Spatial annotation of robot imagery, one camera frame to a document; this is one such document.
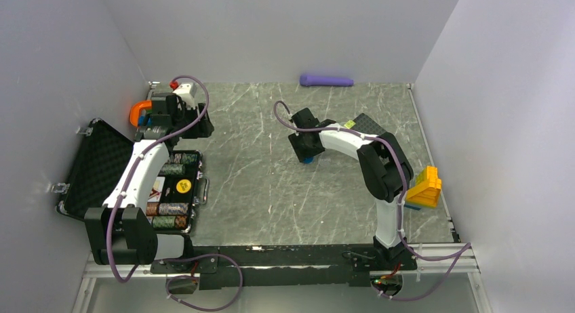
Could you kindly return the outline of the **yellow green chip stack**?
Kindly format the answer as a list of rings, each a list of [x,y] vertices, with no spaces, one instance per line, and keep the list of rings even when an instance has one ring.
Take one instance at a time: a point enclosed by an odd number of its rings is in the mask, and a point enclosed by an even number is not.
[[[183,164],[164,164],[160,169],[160,175],[184,175],[186,165]]]

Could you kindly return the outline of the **purple cylinder tube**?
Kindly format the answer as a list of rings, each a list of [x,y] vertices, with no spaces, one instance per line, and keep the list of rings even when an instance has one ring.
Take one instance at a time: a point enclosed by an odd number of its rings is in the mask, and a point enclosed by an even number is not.
[[[299,78],[299,84],[304,87],[329,86],[329,87],[351,87],[354,80],[346,77],[332,77],[321,75],[303,74]]]

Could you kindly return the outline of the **blue green chip stack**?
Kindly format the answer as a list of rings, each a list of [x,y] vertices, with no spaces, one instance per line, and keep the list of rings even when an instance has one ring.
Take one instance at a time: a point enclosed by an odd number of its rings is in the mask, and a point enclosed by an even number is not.
[[[177,165],[191,165],[196,163],[198,155],[195,153],[174,153],[170,156],[170,163]]]

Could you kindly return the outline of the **black poker chip case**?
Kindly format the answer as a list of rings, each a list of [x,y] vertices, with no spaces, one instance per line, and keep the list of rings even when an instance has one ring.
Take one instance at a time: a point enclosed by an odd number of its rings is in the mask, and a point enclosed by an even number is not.
[[[90,133],[82,139],[79,150],[73,161],[64,188],[58,197],[56,211],[59,214],[76,220],[83,220],[86,211],[99,207],[117,185],[132,155],[133,143],[100,118],[88,124]],[[160,203],[188,203],[188,228],[186,230],[156,230],[165,234],[186,234],[193,227],[196,207],[201,203],[200,175],[202,154],[197,150],[175,150],[174,153],[195,153],[196,163],[186,165],[184,175],[158,175],[165,177]],[[192,182],[191,191],[180,194],[176,191],[179,180]]]

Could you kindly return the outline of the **red triangle all-in marker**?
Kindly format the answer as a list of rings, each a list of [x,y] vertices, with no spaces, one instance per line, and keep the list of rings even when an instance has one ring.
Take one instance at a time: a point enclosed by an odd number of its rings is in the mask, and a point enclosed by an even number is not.
[[[161,191],[153,188],[151,193],[149,194],[148,202],[149,203],[158,203],[161,199]]]

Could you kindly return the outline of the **dark grey building plate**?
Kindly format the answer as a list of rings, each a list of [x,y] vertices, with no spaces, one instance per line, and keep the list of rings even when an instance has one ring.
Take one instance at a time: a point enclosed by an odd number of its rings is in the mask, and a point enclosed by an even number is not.
[[[352,129],[370,135],[380,136],[386,133],[386,130],[381,125],[365,113],[361,113],[354,119],[347,121],[343,126],[346,129]]]

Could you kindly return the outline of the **playing card deck ace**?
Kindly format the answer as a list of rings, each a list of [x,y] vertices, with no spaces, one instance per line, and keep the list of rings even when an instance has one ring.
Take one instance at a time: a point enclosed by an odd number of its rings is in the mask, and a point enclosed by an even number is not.
[[[153,188],[156,188],[156,189],[160,190],[160,191],[161,191],[161,195],[162,195],[164,183],[165,183],[165,177],[158,176],[158,177],[156,177],[156,179],[155,179],[155,183],[153,184],[152,189],[153,189]]]

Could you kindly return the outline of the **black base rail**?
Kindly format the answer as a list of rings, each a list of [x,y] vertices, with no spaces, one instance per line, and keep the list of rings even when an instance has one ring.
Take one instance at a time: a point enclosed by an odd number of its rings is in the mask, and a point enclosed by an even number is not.
[[[403,246],[336,245],[197,246],[191,263],[153,263],[152,274],[194,273],[201,290],[224,287],[346,284],[367,287],[372,277],[417,269]]]

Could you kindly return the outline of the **blue yellow toy tile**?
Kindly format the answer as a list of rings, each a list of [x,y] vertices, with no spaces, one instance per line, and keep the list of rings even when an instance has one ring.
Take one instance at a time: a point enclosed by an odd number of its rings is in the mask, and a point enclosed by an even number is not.
[[[407,203],[404,204],[404,207],[407,208],[407,209],[415,210],[415,211],[420,211],[420,210],[422,209],[421,207],[418,207],[418,206],[415,206],[415,205],[409,205],[409,204],[407,204]]]

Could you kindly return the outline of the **yellow round dealer button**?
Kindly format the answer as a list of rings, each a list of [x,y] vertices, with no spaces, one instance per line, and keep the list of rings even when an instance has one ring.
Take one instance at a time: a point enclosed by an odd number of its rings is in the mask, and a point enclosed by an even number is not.
[[[182,179],[176,183],[176,191],[180,194],[185,194],[185,193],[191,191],[192,188],[193,188],[193,184],[188,179]]]

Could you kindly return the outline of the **yellow toy block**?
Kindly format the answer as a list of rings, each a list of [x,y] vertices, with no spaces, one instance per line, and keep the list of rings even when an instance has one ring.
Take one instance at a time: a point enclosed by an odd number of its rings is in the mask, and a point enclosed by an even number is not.
[[[426,166],[416,177],[415,185],[406,195],[406,202],[419,207],[436,208],[442,191],[438,168]]]

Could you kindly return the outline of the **brown red chip stack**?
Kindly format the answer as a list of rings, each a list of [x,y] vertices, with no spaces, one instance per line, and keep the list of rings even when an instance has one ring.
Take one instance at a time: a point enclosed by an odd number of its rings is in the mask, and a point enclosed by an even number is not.
[[[146,205],[146,216],[159,215],[159,203],[148,203]]]

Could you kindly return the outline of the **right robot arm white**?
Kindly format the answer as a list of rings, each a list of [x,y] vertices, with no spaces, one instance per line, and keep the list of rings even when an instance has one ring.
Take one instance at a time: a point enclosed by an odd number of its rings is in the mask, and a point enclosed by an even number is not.
[[[414,171],[397,138],[368,115],[361,113],[341,125],[333,120],[320,121],[309,108],[290,117],[296,131],[288,140],[301,163],[333,150],[358,161],[364,184],[374,197],[377,227],[374,261],[382,269],[391,269],[400,260],[401,243],[397,210]]]

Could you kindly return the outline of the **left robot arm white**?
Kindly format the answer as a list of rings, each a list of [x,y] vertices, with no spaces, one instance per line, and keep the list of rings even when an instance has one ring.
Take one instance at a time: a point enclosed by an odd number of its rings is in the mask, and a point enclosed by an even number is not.
[[[180,139],[208,138],[214,127],[207,114],[209,102],[197,103],[192,95],[165,93],[152,97],[151,125],[140,127],[130,160],[115,187],[98,207],[83,218],[94,261],[109,265],[147,265],[161,259],[177,272],[195,263],[189,236],[193,189],[199,170],[170,178],[163,166],[175,159],[173,147]],[[147,208],[157,178],[164,178],[174,199],[181,198],[182,214],[162,214],[151,221]]]

